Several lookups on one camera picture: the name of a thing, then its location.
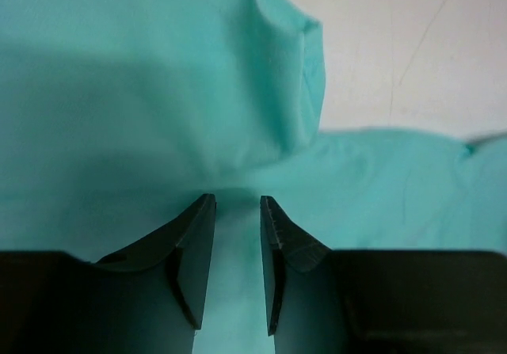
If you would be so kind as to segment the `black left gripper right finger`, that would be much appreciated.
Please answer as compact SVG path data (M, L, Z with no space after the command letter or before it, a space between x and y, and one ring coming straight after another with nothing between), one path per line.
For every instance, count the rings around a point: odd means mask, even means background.
M503 353L506 258L330 249L260 201L268 333L278 353Z

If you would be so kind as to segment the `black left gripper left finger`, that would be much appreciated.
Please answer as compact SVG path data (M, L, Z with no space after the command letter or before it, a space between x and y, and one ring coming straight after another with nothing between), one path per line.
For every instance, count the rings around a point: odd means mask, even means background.
M190 353L202 326L216 202L95 263L59 251L1 254L4 353Z

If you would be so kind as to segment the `teal t shirt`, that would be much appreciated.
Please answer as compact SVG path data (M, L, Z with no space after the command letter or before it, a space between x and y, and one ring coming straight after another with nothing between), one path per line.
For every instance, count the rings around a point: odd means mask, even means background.
M271 353L259 199L333 248L506 250L506 0L1 0L1 247L204 192L197 353Z

